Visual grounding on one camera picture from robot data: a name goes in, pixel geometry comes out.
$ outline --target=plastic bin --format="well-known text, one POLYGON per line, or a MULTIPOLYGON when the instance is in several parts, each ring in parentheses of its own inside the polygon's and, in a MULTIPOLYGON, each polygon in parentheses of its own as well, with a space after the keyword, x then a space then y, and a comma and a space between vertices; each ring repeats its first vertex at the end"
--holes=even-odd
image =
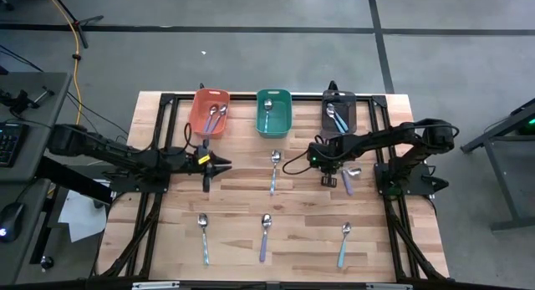
POLYGON ((268 139, 281 139, 292 129, 292 94, 286 89, 262 89, 257 92, 257 131, 268 139), (266 124, 264 101, 271 99, 273 107, 269 110, 266 124))
POLYGON ((327 115, 327 104, 334 105, 336 112, 344 120, 348 126, 349 131, 344 134, 353 134, 357 131, 357 97, 346 91, 339 91, 338 89, 325 90, 321 101, 321 128, 322 136, 330 139, 341 135, 333 119, 327 115))
MULTIPOLYGON (((231 100, 231 95, 222 89, 199 89, 195 93, 193 98, 193 105, 191 106, 189 122, 191 124, 191 130, 198 135, 210 138, 219 138, 222 136, 223 131, 227 125, 227 116, 229 111, 229 103, 231 100), (214 104, 217 104, 218 109, 226 104, 227 113, 223 115, 219 122, 217 123, 216 128, 211 133, 204 132, 204 127, 208 117, 210 117, 210 107, 214 104)), ((212 126, 217 116, 219 115, 219 110, 211 117, 210 126, 212 126)))

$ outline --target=green bin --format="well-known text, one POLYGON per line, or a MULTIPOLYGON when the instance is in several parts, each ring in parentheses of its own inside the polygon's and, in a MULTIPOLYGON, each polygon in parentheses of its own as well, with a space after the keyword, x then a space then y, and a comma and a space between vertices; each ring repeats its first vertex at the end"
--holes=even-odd
POLYGON ((292 129, 292 94, 286 89, 262 89, 257 92, 257 131, 268 139, 281 139, 292 129), (264 101, 271 99, 272 108, 267 116, 264 101))

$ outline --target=computer mouse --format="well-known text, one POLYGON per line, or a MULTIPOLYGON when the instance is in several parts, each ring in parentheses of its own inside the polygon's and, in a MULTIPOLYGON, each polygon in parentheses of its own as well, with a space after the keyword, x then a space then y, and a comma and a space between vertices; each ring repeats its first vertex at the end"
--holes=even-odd
POLYGON ((9 243, 17 240, 22 230, 24 204, 13 202, 0 211, 0 242, 9 243))

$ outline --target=white paper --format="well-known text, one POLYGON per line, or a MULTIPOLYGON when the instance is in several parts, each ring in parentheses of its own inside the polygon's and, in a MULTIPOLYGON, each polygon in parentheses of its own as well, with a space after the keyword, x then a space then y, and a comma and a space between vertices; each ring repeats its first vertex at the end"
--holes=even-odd
MULTIPOLYGON (((110 186, 108 181, 95 181, 110 186)), ((71 190, 59 214, 59 222, 69 224, 70 241, 76 242, 104 230, 106 210, 104 207, 95 208, 91 198, 71 190)))

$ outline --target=orange bin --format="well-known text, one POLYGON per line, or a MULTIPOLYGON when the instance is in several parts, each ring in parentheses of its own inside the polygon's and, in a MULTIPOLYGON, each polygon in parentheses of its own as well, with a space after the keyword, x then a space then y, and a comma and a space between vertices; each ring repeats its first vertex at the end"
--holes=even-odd
POLYGON ((190 119, 191 130, 198 135, 211 138, 219 138, 223 135, 225 126, 227 125, 228 106, 231 101, 231 95, 222 89, 199 89, 193 98, 193 105, 191 107, 190 119), (212 127, 216 122, 217 117, 221 114, 219 109, 223 105, 227 106, 227 112, 222 115, 215 129, 212 132, 205 132, 204 128, 208 118, 210 117, 210 108, 217 105, 218 111, 211 117, 209 127, 212 127))

